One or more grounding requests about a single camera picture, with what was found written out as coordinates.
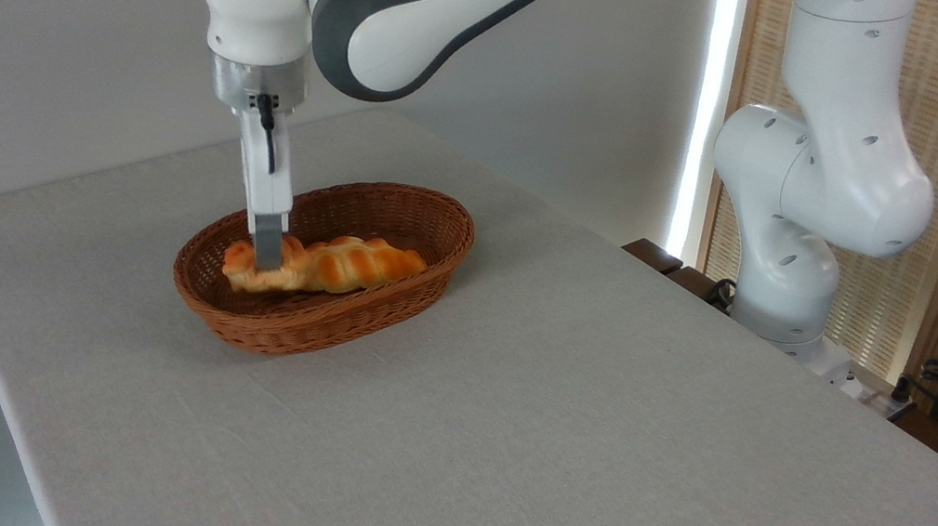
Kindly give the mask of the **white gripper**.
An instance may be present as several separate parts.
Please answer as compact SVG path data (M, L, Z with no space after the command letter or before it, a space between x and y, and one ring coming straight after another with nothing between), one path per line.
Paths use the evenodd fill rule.
M273 105L258 103L239 114L246 200L254 215L251 234L255 268L269 272L283 265L282 242L292 212L292 163L289 120Z

